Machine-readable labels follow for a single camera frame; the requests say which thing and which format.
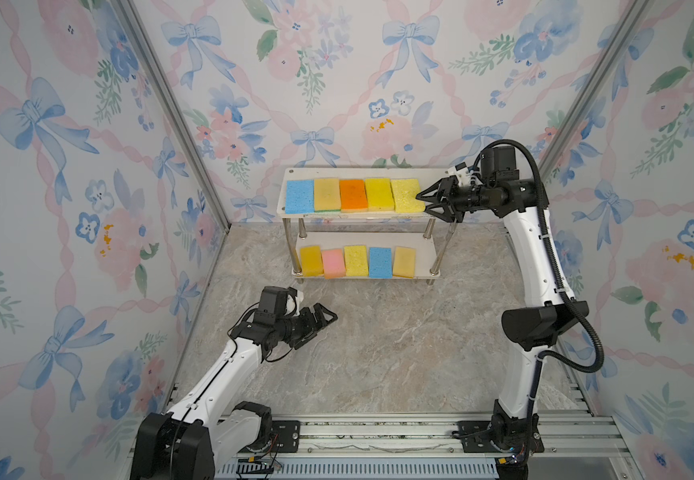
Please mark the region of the pale yellow sponge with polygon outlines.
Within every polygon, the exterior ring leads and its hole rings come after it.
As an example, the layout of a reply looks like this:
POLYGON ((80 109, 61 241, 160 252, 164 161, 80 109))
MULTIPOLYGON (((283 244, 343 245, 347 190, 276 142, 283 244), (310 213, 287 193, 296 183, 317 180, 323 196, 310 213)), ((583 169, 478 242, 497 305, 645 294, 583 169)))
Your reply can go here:
POLYGON ((391 188, 397 213, 416 214, 425 211, 425 203, 417 199, 421 192, 418 179, 392 179, 391 188))

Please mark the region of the pink sponge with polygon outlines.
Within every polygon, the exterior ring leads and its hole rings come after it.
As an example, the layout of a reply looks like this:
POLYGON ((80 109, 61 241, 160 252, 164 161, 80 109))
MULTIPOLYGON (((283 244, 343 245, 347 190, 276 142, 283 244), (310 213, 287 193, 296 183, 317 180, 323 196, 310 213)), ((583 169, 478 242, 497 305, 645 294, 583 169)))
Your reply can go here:
POLYGON ((346 276, 346 263, 342 249, 323 250, 322 262, 326 279, 343 278, 346 276))

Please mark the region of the yellow porous sponge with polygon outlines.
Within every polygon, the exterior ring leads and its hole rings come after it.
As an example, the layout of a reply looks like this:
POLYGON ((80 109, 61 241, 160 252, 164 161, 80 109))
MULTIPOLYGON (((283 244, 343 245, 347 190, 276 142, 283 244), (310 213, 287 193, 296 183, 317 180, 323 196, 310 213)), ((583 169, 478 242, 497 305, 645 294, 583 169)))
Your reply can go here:
POLYGON ((368 277, 368 248, 365 245, 344 247, 345 273, 347 277, 368 277))

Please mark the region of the bright yellow sponge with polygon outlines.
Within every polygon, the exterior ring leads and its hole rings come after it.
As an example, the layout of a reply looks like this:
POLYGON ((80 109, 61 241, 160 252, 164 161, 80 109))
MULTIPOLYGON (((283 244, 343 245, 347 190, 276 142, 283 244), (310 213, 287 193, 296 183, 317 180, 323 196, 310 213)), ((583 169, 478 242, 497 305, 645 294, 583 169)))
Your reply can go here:
POLYGON ((365 189, 368 210, 371 212, 394 211, 395 201, 389 178, 367 178, 365 189))

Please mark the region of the small tan sponge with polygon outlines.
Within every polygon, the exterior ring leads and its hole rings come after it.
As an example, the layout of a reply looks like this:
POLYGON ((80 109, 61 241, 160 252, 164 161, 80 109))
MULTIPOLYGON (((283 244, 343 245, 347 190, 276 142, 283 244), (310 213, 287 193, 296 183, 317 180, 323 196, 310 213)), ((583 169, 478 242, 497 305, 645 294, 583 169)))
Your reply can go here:
POLYGON ((392 274, 394 277, 413 279, 416 277, 417 252, 414 248, 398 246, 394 251, 392 274))

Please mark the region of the blue sponge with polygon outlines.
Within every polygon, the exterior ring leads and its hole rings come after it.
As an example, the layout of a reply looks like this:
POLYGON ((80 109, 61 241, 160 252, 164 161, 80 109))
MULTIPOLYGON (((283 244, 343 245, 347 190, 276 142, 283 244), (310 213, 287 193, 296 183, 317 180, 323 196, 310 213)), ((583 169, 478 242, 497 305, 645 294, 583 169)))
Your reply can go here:
POLYGON ((285 213, 289 215, 306 215, 314 213, 314 181, 287 181, 284 209, 285 213))
POLYGON ((370 247, 368 253, 369 277, 372 279, 391 279, 393 277, 392 249, 370 247))

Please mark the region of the orange sponge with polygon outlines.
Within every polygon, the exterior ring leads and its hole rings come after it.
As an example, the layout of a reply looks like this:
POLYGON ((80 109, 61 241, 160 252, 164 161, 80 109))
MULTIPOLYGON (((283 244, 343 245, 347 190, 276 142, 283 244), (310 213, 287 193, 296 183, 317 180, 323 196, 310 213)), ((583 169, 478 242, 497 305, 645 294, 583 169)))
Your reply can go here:
POLYGON ((368 198, 364 180, 343 179, 339 182, 339 189, 342 212, 357 213, 368 210, 368 198))

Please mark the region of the tan yellow sponge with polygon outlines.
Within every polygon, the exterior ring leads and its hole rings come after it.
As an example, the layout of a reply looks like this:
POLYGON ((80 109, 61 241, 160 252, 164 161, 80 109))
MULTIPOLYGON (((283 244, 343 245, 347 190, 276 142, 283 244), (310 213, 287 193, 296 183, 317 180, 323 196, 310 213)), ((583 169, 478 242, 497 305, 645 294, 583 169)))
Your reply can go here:
POLYGON ((314 180, 314 210, 316 212, 338 212, 341 210, 340 180, 318 178, 314 180))

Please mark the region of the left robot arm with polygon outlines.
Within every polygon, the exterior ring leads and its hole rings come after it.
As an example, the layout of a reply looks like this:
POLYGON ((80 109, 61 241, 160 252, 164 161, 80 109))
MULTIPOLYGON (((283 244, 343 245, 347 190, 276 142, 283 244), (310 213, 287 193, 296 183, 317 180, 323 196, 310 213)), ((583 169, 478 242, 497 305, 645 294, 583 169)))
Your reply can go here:
POLYGON ((270 407, 231 402, 263 364, 275 362, 279 344, 291 351, 315 339, 337 321, 320 303, 303 304, 293 287, 267 286, 228 330, 224 351, 198 383, 165 413, 150 413, 141 423, 130 469, 132 479, 212 479, 238 456, 267 461, 269 475, 281 451, 294 451, 291 426, 274 425, 270 407))

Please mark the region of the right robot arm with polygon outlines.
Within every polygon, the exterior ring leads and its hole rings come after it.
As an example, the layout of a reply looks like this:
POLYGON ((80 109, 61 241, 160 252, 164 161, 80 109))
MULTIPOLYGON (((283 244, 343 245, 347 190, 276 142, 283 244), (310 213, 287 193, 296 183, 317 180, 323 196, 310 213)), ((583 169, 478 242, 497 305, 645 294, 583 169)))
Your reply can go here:
POLYGON ((490 443, 507 453, 508 462, 519 463, 538 448, 536 400, 544 363, 559 355, 553 349, 558 338, 589 312, 560 268, 538 164, 521 143, 496 140, 473 164, 457 164, 416 198, 426 214, 452 226, 469 213, 490 211, 512 240, 525 304, 501 317, 511 343, 506 380, 486 431, 457 436, 463 442, 490 443))

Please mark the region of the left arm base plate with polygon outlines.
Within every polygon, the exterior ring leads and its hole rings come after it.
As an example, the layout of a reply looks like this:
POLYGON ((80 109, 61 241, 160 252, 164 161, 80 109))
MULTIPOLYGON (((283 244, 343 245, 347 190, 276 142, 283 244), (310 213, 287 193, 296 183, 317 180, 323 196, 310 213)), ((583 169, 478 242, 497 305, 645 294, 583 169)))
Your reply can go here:
POLYGON ((301 440, 302 423, 298 420, 273 420, 263 426, 260 437, 242 450, 242 453, 262 455, 270 453, 297 453, 301 440))

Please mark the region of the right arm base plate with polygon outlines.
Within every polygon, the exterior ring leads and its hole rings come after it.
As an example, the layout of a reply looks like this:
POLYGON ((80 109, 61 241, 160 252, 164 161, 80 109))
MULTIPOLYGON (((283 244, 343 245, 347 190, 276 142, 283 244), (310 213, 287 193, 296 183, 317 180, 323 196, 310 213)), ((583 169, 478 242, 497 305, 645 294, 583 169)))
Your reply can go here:
POLYGON ((527 419, 459 421, 451 437, 461 442, 465 453, 493 453, 500 465, 522 465, 545 447, 536 423, 527 419))

